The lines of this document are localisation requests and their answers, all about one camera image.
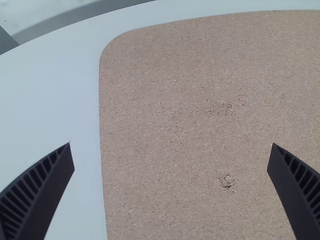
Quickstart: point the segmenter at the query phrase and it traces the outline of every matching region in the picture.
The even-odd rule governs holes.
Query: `cork surface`
[[[320,12],[185,20],[100,59],[109,240],[294,240],[275,142],[320,170]]]

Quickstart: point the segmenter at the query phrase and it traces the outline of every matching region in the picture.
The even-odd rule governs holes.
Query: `ribbed black plastic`
[[[272,145],[267,172],[297,240],[320,239],[320,174]]]
[[[0,240],[43,240],[74,170],[67,143],[10,183],[0,193]]]

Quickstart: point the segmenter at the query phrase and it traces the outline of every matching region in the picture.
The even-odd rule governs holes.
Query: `gray floor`
[[[0,26],[0,55],[32,39],[79,21],[155,0],[102,0],[59,14],[10,37]]]

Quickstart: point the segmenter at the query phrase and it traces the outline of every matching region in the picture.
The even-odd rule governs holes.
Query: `white surface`
[[[0,26],[10,35],[99,0],[0,0]]]
[[[0,55],[0,189],[70,141],[75,172],[46,240],[105,240],[98,89],[105,46],[145,26],[283,9],[320,9],[320,1],[153,1],[75,23]]]

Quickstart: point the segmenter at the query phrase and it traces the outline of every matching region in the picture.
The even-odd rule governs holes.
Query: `stain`
[[[232,186],[235,185],[235,179],[233,177],[230,176],[230,173],[227,173],[226,175],[222,176],[222,177],[218,177],[221,186],[224,189],[229,190]]]

